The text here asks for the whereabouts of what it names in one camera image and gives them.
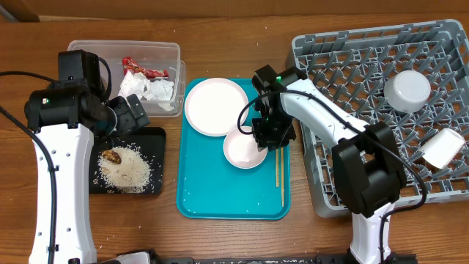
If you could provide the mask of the wooden chopstick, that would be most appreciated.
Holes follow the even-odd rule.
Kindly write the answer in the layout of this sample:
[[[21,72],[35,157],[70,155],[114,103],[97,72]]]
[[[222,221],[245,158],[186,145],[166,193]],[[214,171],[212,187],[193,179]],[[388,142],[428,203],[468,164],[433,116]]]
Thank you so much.
[[[279,187],[279,150],[276,150],[276,188]]]
[[[281,206],[284,207],[284,204],[285,204],[285,195],[284,195],[284,184],[285,184],[285,180],[284,180],[284,169],[285,169],[285,165],[284,165],[284,148],[281,148],[280,149],[280,162],[281,162],[281,168],[280,168],[280,173],[281,173]]]

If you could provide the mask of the white napkin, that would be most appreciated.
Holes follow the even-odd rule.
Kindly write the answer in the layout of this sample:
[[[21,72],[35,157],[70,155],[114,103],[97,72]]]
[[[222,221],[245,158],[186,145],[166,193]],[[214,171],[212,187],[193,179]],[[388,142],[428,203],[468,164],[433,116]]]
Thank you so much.
[[[174,82],[166,79],[150,81],[143,73],[127,72],[120,84],[118,96],[135,95],[148,115],[173,115],[175,106],[170,102]]]

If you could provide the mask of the pink small bowl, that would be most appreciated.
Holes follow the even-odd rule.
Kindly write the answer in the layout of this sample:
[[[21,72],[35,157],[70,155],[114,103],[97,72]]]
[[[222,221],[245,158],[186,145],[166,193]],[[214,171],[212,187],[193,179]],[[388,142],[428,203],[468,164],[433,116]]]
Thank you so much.
[[[258,148],[254,136],[241,133],[238,128],[226,135],[223,152],[227,161],[240,169],[253,169],[267,157],[267,149]]]

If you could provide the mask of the brown food scrap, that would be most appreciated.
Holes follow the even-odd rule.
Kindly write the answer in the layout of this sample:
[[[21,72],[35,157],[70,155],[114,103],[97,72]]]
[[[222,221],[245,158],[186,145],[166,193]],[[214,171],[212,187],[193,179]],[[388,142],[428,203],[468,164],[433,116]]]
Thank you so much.
[[[109,161],[113,164],[121,164],[122,163],[122,159],[121,159],[120,155],[117,152],[113,151],[113,150],[104,150],[101,155],[104,159],[106,159],[107,161]]]

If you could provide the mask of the red snack wrapper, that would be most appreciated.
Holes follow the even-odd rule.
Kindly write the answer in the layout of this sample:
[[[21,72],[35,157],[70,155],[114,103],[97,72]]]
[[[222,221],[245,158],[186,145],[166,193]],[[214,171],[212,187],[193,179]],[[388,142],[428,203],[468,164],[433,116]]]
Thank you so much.
[[[123,74],[126,75],[128,72],[132,74],[142,73],[148,79],[156,78],[169,78],[167,70],[152,70],[140,66],[130,56],[126,56],[122,59]]]

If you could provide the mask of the pile of rice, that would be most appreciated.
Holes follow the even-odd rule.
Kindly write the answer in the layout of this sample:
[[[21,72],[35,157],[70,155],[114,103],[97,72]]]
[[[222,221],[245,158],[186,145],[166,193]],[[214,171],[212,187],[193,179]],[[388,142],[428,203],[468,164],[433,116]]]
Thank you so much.
[[[113,147],[117,152],[121,164],[113,164],[102,157],[102,151],[98,155],[96,169],[96,183],[112,191],[124,193],[142,193],[150,184],[152,169],[150,163],[141,154],[141,148],[135,145],[125,147]]]

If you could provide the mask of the large white plate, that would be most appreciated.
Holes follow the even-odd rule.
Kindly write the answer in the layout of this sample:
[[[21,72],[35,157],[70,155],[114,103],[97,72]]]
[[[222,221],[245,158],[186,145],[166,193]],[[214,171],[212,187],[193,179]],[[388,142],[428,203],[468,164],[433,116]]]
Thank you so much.
[[[209,78],[196,84],[185,99],[185,118],[205,136],[225,136],[237,127],[248,104],[244,89],[226,78]]]

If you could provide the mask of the grey-green bowl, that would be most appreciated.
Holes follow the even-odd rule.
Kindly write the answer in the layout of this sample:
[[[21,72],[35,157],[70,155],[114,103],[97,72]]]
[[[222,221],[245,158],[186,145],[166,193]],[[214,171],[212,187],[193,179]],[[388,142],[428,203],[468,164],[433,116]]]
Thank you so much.
[[[414,113],[421,110],[429,98],[431,85],[428,79],[414,70],[405,70],[388,79],[384,96],[395,110]]]

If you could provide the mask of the white cup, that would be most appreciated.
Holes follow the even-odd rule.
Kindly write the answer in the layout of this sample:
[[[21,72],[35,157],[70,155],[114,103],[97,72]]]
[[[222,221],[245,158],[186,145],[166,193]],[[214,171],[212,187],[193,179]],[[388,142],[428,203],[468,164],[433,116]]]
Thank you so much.
[[[464,138],[450,128],[444,128],[429,139],[419,151],[430,165],[443,169],[465,144]]]

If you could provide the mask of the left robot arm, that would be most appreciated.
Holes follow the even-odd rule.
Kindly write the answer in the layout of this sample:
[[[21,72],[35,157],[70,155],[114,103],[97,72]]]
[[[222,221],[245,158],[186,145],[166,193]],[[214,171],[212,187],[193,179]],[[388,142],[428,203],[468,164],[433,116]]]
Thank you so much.
[[[30,263],[94,263],[89,164],[96,139],[108,141],[149,124],[135,95],[111,98],[106,61],[83,50],[58,55],[59,78],[25,104],[37,158],[36,235]]]

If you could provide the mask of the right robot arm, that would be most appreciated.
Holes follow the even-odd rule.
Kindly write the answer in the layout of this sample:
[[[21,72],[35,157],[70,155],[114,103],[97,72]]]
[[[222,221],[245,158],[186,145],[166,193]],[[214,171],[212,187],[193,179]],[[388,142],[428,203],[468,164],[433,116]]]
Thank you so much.
[[[252,105],[261,116],[251,135],[260,150],[277,150],[295,139],[294,119],[302,122],[326,147],[340,200],[352,213],[351,263],[395,263],[388,245],[391,212],[406,175],[394,134],[384,122],[370,125],[328,100],[296,67],[277,73],[266,65],[252,84]]]

